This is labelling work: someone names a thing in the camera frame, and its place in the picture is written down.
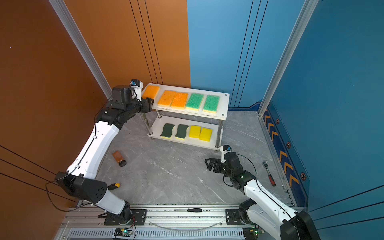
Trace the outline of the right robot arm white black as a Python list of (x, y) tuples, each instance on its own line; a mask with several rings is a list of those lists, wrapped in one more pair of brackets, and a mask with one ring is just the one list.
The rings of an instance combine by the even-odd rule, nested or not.
[(205, 160), (208, 171), (228, 177), (232, 186), (249, 199), (239, 205), (245, 223), (260, 226), (276, 240), (319, 240), (311, 216), (288, 207), (270, 193), (256, 176), (243, 169), (238, 155), (227, 152), (222, 158)]

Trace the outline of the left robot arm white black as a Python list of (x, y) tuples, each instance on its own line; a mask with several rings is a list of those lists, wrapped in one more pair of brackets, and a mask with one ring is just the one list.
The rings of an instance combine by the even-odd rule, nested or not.
[(56, 183), (70, 196), (87, 201), (106, 211), (118, 224), (132, 219), (130, 204), (114, 195), (105, 182), (97, 181), (99, 167), (110, 144), (123, 125), (137, 113), (153, 109), (151, 98), (142, 98), (143, 83), (132, 80), (129, 86), (112, 89), (112, 99), (96, 114), (94, 128), (85, 146), (65, 172), (56, 174)]

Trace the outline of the light green sponge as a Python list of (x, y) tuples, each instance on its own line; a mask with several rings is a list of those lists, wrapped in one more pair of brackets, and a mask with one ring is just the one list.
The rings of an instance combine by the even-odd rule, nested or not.
[(207, 95), (207, 98), (203, 107), (203, 112), (216, 114), (219, 102), (220, 102), (219, 96)]
[(186, 110), (199, 111), (203, 99), (204, 99), (203, 94), (192, 93), (186, 104)]

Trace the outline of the yellow sponge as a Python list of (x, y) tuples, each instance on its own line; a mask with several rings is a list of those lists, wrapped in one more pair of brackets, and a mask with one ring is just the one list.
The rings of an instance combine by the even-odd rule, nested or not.
[(198, 139), (201, 134), (201, 126), (191, 126), (190, 127), (190, 132), (189, 132), (189, 137)]
[(199, 140), (209, 142), (211, 140), (212, 133), (212, 129), (202, 128), (201, 133), (199, 135)]

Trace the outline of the orange sponge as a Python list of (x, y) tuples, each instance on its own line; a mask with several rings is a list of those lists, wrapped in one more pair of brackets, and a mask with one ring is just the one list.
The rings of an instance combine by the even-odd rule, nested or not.
[(172, 109), (184, 110), (188, 101), (188, 93), (177, 92), (171, 104)]
[(150, 98), (152, 100), (155, 100), (159, 91), (160, 91), (160, 87), (148, 85), (145, 91), (142, 93), (142, 99)]
[(163, 108), (169, 108), (173, 102), (177, 92), (165, 90), (158, 101), (158, 106)]

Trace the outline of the green wavy sponge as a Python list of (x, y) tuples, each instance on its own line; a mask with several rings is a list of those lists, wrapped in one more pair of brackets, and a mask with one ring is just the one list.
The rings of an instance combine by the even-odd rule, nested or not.
[(175, 125), (170, 124), (170, 123), (164, 124), (162, 133), (160, 134), (160, 137), (164, 138), (164, 139), (170, 139), (173, 135), (174, 127), (175, 127)]
[(179, 124), (175, 138), (180, 139), (180, 140), (184, 140), (187, 136), (188, 128), (189, 128), (188, 125)]

